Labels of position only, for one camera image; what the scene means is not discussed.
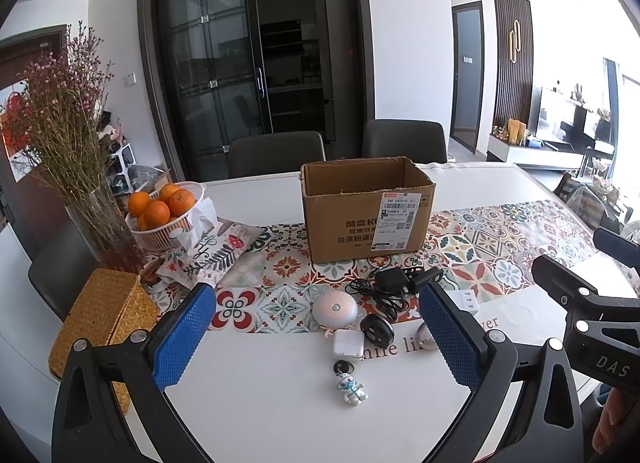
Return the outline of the person's right hand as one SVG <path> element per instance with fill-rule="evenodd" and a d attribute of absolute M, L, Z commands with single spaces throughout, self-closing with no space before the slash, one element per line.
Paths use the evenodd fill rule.
<path fill-rule="evenodd" d="M 637 401 L 638 398 L 634 395 L 617 388 L 610 389 L 592 437 L 592 447 L 597 454 L 605 454 L 614 445 Z"/>

